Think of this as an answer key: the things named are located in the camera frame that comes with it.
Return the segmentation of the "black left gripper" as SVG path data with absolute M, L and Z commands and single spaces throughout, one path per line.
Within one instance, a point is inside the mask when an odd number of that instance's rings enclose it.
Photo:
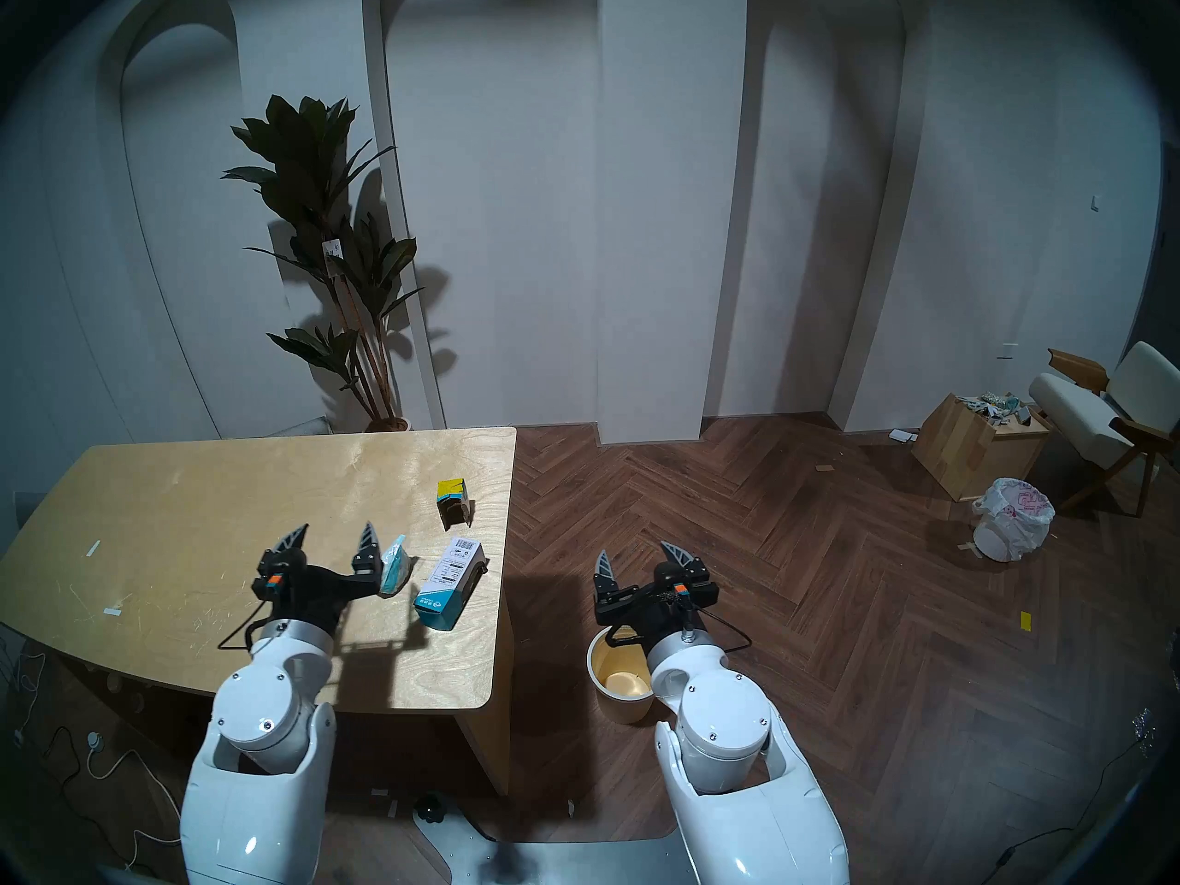
M 384 573 L 378 535 L 371 522 L 361 532 L 353 557 L 354 575 L 339 575 L 326 568 L 304 564 L 303 542 L 309 525 L 302 524 L 263 552 L 263 575 L 250 584 L 255 597 L 269 603 L 267 622 L 295 621 L 335 636 L 346 607 L 356 599 L 376 596 Z

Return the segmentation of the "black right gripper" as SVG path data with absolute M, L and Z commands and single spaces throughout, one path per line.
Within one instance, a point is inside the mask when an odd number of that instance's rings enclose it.
M 620 588 L 609 556 L 599 552 L 595 568 L 595 620 L 607 628 L 608 647 L 653 649 L 667 637 L 699 643 L 706 627 L 699 612 L 716 604 L 720 589 L 708 582 L 708 568 L 684 548 L 660 542 L 664 559 L 645 586 Z

